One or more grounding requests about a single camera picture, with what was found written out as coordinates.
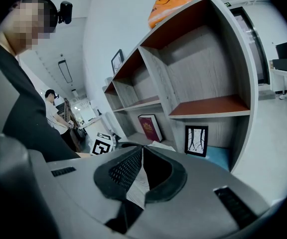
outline door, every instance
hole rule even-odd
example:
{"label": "door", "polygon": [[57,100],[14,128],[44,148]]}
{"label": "door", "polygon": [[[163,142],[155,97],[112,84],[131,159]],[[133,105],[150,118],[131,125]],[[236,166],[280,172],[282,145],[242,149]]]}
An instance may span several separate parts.
{"label": "door", "polygon": [[258,83],[270,84],[267,58],[265,56],[260,38],[254,30],[249,16],[242,7],[231,9],[230,11],[237,20],[238,24],[241,26],[241,29],[249,42],[250,49],[254,57],[255,67],[257,69]]}

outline computer monitor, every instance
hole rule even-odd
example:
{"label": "computer monitor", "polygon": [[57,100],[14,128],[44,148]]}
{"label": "computer monitor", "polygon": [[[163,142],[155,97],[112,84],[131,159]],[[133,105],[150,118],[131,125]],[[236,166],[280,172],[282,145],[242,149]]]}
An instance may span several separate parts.
{"label": "computer monitor", "polygon": [[276,45],[275,48],[277,49],[279,59],[287,58],[287,42]]}
{"label": "computer monitor", "polygon": [[273,59],[273,66],[277,70],[287,71],[287,59]]}

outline black monitor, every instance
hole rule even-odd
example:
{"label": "black monitor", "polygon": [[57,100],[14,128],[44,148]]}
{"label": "black monitor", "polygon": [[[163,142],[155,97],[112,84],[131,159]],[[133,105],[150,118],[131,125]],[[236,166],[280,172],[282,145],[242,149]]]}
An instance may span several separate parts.
{"label": "black monitor", "polygon": [[287,59],[287,42],[276,45],[279,59]]}

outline framed picture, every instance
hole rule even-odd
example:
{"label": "framed picture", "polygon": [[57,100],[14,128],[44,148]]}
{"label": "framed picture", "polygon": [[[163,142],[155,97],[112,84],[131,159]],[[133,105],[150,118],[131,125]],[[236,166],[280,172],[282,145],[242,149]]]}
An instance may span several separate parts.
{"label": "framed picture", "polygon": [[119,50],[112,59],[112,67],[113,67],[114,75],[117,73],[123,61],[124,61],[123,52],[122,50]]}
{"label": "framed picture", "polygon": [[184,152],[205,157],[208,146],[208,126],[185,126]]}

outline vent grille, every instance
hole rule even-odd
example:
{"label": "vent grille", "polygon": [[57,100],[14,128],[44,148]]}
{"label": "vent grille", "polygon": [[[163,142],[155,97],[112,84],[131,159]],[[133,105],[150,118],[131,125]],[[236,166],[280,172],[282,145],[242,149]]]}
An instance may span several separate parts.
{"label": "vent grille", "polygon": [[222,204],[232,215],[239,228],[245,228],[257,219],[257,216],[228,187],[214,190]]}
{"label": "vent grille", "polygon": [[74,172],[76,171],[76,169],[72,166],[70,167],[65,167],[65,168],[62,168],[62,169],[58,169],[58,170],[53,170],[52,171],[52,174],[54,177],[57,177],[57,176],[60,176],[60,175],[63,175],[63,174],[67,174],[67,173],[71,173],[71,172]]}

